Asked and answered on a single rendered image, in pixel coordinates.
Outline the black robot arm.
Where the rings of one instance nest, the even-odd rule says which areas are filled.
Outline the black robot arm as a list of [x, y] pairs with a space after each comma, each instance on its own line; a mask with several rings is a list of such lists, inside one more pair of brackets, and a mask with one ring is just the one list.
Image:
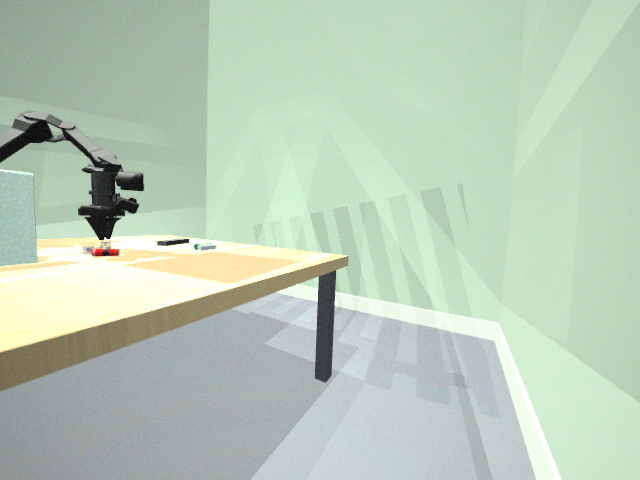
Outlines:
[[[60, 128], [61, 135], [53, 135], [48, 124]], [[70, 141], [79, 148], [93, 163], [82, 168], [91, 173], [91, 188], [143, 191], [143, 171], [123, 171], [116, 155], [106, 149], [98, 147], [92, 140], [82, 133], [73, 123], [60, 120], [49, 113], [32, 110], [22, 112], [14, 118], [12, 129], [0, 135], [0, 163], [29, 143]], [[139, 204], [137, 199], [124, 199], [120, 193], [112, 197], [110, 209], [117, 208], [136, 214]]]

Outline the red cylindrical battery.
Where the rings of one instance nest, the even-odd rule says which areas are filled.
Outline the red cylindrical battery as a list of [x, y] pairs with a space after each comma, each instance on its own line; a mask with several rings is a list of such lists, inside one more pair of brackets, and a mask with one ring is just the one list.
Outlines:
[[120, 256], [120, 249], [92, 250], [92, 257], [116, 257], [116, 256]]

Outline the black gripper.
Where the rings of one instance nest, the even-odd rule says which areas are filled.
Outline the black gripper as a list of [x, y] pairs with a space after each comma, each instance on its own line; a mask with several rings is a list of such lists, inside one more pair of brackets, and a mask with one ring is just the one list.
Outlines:
[[84, 217], [92, 226], [99, 240], [110, 239], [114, 225], [120, 218], [125, 217], [125, 211], [117, 208], [110, 209], [115, 189], [110, 188], [91, 188], [89, 194], [92, 194], [92, 205], [82, 205], [78, 208], [78, 216]]

